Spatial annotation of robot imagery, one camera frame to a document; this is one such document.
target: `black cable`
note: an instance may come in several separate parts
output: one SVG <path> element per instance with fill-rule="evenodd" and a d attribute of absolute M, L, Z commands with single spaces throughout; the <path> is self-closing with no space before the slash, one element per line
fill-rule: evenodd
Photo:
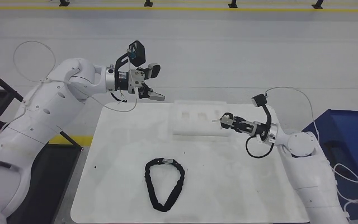
<path fill-rule="evenodd" d="M 269 150 L 266 154 L 264 154 L 264 155 L 262 155 L 262 156 L 254 156 L 253 154 L 251 154 L 251 153 L 249 152 L 249 150 L 248 150 L 248 148 L 247 148 L 247 144 L 248 144 L 248 142 L 250 141 L 251 138 L 256 138 L 256 136 L 250 136 L 250 137 L 246 140 L 246 143 L 245 143 L 246 152 L 248 153 L 249 156 L 251 156 L 251 157 L 253 157 L 253 158 L 264 158 L 264 157 L 268 156 L 268 155 L 272 152 L 272 149 L 274 148 L 274 143 L 271 145 L 270 150 Z"/>
<path fill-rule="evenodd" d="M 118 102 L 127 102 L 126 100 L 120 100 L 118 99 L 112 92 L 111 92 L 111 96 Z"/>

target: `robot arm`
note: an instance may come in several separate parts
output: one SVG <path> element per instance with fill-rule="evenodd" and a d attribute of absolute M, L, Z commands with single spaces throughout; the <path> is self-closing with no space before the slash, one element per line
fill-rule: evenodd
<path fill-rule="evenodd" d="M 271 123 L 263 94 L 252 98 L 255 106 L 262 106 L 267 122 L 249 122 L 231 113 L 220 118 L 221 126 L 239 133 L 249 134 L 247 142 L 254 137 L 265 144 L 277 146 L 291 186 L 303 202 L 311 224 L 348 224 L 345 213 L 338 201 L 336 179 L 329 161 L 313 133 L 294 132 L 286 134 L 278 124 Z"/>
<path fill-rule="evenodd" d="M 139 41 L 133 42 L 121 58 L 125 57 L 128 59 L 121 65 L 130 62 L 141 66 L 145 63 L 144 46 Z M 89 97 L 117 90 L 133 94 L 134 88 L 138 88 L 139 98 L 164 100 L 163 95 L 156 94 L 144 82 L 158 76 L 159 64 L 137 68 L 125 75 L 119 67 L 117 64 L 116 68 L 96 66 L 83 58 L 67 59 L 24 97 L 15 115 L 19 118 L 0 132 L 1 224 L 6 223 L 6 217 L 25 199 L 37 154 L 80 113 Z M 95 83 L 96 73 L 101 75 L 98 83 Z"/>

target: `yellow floor line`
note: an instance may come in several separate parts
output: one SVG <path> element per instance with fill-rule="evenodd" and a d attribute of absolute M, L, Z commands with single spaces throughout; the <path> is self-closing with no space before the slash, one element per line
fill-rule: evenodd
<path fill-rule="evenodd" d="M 48 3 L 48 0 L 0 0 L 0 3 Z M 183 1 L 171 1 L 171 0 L 152 0 L 154 3 L 160 4 L 226 4 L 225 1 L 192 1 L 192 0 L 183 0 Z M 99 3 L 104 4 L 123 4 L 123 3 L 143 3 L 143 0 L 101 0 Z M 251 5 L 308 5 L 313 4 L 309 2 L 240 2 L 237 4 L 251 4 Z M 324 2 L 324 6 L 358 6 L 358 3 L 353 2 Z"/>
<path fill-rule="evenodd" d="M 93 136 L 70 136 L 80 146 L 90 146 L 93 140 Z M 50 144 L 71 144 L 62 136 L 55 136 L 50 140 Z"/>
<path fill-rule="evenodd" d="M 137 7 L 137 6 L 0 6 L 0 10 L 77 10 L 77 11 L 115 11 L 115 10 L 167 10 L 167 11 L 235 11 L 235 12 L 336 12 L 336 13 L 358 13 L 358 9 L 324 8 L 197 8 L 197 7 Z"/>

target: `white table surface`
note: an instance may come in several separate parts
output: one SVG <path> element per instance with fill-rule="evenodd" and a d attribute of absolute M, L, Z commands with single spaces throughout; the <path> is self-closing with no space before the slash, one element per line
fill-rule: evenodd
<path fill-rule="evenodd" d="M 117 109 L 133 104 L 110 103 Z M 245 150 L 248 135 L 173 136 L 173 104 L 141 104 L 130 113 L 103 108 L 71 209 L 77 223 L 260 223 L 308 222 L 290 186 L 277 148 L 262 159 Z M 229 112 L 265 122 L 262 108 L 228 104 Z M 270 108 L 272 121 L 277 122 Z M 252 153 L 269 147 L 256 141 Z M 185 169 L 183 190 L 166 213 L 153 209 L 144 180 L 145 164 L 174 158 Z M 152 182 L 164 204 L 180 177 L 170 165 L 152 166 Z"/>

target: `black stand leg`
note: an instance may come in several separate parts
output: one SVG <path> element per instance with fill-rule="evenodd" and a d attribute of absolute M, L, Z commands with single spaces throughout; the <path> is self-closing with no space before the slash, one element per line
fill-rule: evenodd
<path fill-rule="evenodd" d="M 62 135 L 65 139 L 67 139 L 70 143 L 72 143 L 77 149 L 79 149 L 81 152 L 83 151 L 83 147 L 80 146 L 75 140 L 71 139 L 70 136 L 68 136 L 64 132 L 60 132 L 60 135 Z"/>
<path fill-rule="evenodd" d="M 232 0 L 229 4 L 229 8 L 237 8 L 236 0 Z"/>
<path fill-rule="evenodd" d="M 317 0 L 317 3 L 316 4 L 313 4 L 312 7 L 315 8 L 315 9 L 322 9 L 322 3 L 323 3 L 323 0 Z"/>
<path fill-rule="evenodd" d="M 150 0 L 146 0 L 144 6 L 151 7 L 151 6 L 153 6 L 153 2 L 150 2 Z"/>
<path fill-rule="evenodd" d="M 69 2 L 66 2 L 66 0 L 60 0 L 61 4 L 59 6 L 68 6 Z"/>

